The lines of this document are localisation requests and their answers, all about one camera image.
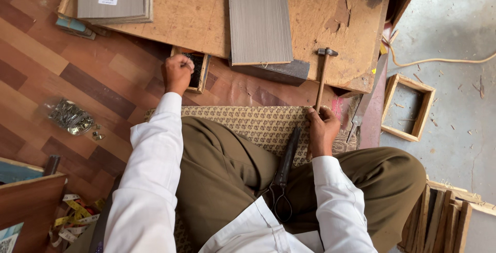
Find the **large metal scissors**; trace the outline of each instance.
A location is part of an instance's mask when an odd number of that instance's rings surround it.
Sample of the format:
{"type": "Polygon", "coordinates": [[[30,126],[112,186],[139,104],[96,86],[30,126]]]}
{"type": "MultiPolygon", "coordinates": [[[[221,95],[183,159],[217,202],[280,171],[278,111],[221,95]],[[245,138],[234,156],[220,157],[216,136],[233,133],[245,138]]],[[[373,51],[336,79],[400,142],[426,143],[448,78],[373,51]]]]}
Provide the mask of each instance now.
{"type": "Polygon", "coordinates": [[[293,215],[293,208],[291,207],[291,202],[289,202],[288,197],[286,197],[286,186],[288,184],[288,176],[289,171],[291,169],[291,165],[293,163],[296,148],[298,147],[298,140],[300,139],[301,127],[295,127],[291,136],[289,137],[288,144],[284,149],[284,153],[281,156],[281,160],[279,162],[279,167],[274,176],[274,179],[269,185],[269,189],[266,192],[270,192],[272,195],[272,207],[270,210],[274,213],[277,219],[281,222],[288,221],[293,215]],[[286,201],[289,205],[289,216],[285,219],[282,219],[277,213],[277,205],[280,202],[286,201]]]}

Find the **wood parquet floor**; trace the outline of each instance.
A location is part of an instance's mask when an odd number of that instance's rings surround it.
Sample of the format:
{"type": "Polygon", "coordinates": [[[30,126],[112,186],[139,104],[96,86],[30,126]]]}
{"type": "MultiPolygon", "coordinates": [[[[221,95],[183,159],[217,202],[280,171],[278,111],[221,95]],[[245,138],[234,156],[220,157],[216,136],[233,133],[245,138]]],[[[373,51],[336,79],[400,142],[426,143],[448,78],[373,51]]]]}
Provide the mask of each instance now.
{"type": "MultiPolygon", "coordinates": [[[[91,203],[106,198],[132,152],[130,128],[164,93],[159,67],[171,47],[130,35],[94,41],[55,26],[60,0],[0,0],[0,157],[44,167],[62,160],[67,193],[91,203]],[[106,138],[71,136],[38,113],[50,96],[64,96],[102,124],[106,138]]],[[[205,93],[186,93],[185,105],[312,105],[318,85],[292,87],[232,72],[213,58],[205,93]]],[[[334,94],[326,88],[323,104],[334,94]]]]}

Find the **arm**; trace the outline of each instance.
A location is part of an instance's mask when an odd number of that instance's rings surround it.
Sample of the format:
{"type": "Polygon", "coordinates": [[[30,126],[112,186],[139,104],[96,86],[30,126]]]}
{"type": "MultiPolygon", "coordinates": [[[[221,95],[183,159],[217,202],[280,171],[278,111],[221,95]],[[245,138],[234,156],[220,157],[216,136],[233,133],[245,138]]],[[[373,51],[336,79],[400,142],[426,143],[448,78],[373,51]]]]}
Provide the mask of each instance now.
{"type": "Polygon", "coordinates": [[[332,142],[340,123],[334,113],[320,108],[308,109],[310,149],[314,155],[313,177],[317,197],[317,219],[320,237],[326,252],[376,252],[367,233],[363,214],[363,192],[343,173],[339,162],[332,157],[332,142]]]}
{"type": "Polygon", "coordinates": [[[181,173],[183,136],[181,95],[189,85],[192,62],[183,55],[162,67],[166,92],[147,123],[131,128],[133,153],[105,231],[105,252],[176,252],[176,190],[181,173]]]}

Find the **concrete floor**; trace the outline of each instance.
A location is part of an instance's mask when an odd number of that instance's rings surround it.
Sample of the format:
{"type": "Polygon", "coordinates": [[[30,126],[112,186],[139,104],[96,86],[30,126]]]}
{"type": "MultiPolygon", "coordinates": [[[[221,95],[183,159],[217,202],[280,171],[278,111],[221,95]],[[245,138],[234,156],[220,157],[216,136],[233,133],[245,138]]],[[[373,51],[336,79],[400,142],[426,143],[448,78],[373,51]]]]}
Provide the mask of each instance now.
{"type": "MultiPolygon", "coordinates": [[[[397,61],[486,58],[496,51],[495,17],[496,0],[412,0],[396,26],[400,30],[393,44],[397,61]]],[[[431,62],[421,64],[420,70],[417,65],[398,68],[390,55],[388,77],[401,72],[416,80],[415,73],[437,89],[430,117],[438,127],[427,121],[418,143],[384,132],[381,146],[401,148],[416,156],[431,180],[449,181],[496,203],[495,67],[496,58],[483,64],[431,62]],[[481,76],[483,99],[472,85],[478,88],[481,76]]],[[[411,91],[399,89],[391,103],[406,107],[391,107],[385,125],[407,131],[409,121],[399,119],[415,118],[410,111],[417,98],[411,91]]]]}

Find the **glass jar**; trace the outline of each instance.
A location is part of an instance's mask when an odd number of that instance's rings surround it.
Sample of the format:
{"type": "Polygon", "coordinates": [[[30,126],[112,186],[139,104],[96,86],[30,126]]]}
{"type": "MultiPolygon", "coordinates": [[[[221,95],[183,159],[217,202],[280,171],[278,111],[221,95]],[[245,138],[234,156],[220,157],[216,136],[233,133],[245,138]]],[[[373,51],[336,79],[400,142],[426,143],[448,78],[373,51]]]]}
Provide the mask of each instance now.
{"type": "Polygon", "coordinates": [[[83,135],[95,123],[87,111],[64,97],[48,98],[41,108],[48,119],[72,135],[83,135]]]}

